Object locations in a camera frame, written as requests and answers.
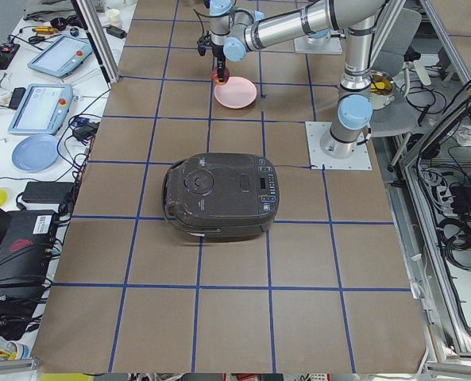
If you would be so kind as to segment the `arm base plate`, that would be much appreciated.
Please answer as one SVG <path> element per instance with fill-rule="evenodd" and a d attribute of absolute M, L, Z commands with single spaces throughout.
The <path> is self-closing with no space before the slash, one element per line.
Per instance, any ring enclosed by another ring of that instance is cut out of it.
<path fill-rule="evenodd" d="M 303 54 L 341 55 L 342 46 L 338 37 L 331 37 L 327 43 L 310 43 L 307 37 L 294 39 L 295 51 Z"/>
<path fill-rule="evenodd" d="M 356 142 L 341 143 L 330 134 L 331 122 L 306 121 L 310 166 L 316 170 L 371 171 L 368 145 L 359 134 Z"/>

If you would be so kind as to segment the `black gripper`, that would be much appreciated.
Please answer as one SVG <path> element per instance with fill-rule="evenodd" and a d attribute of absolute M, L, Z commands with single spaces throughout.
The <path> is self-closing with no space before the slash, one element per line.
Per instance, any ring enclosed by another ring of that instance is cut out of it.
<path fill-rule="evenodd" d="M 223 45 L 212 45 L 212 53 L 216 61 L 215 74 L 217 79 L 224 79 L 226 77 L 226 57 L 223 51 Z"/>

